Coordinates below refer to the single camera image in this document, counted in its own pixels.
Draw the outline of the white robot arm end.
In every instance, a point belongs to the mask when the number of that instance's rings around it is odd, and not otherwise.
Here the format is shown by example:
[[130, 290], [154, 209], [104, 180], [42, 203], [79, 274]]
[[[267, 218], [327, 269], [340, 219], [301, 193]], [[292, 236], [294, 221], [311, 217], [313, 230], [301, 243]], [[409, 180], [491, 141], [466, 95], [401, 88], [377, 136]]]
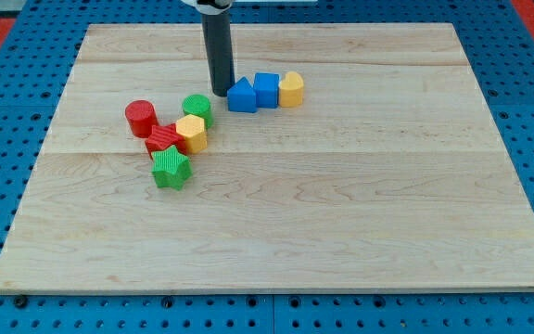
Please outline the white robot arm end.
[[228, 10], [234, 0], [181, 0], [184, 4], [193, 7], [203, 15], [220, 15]]

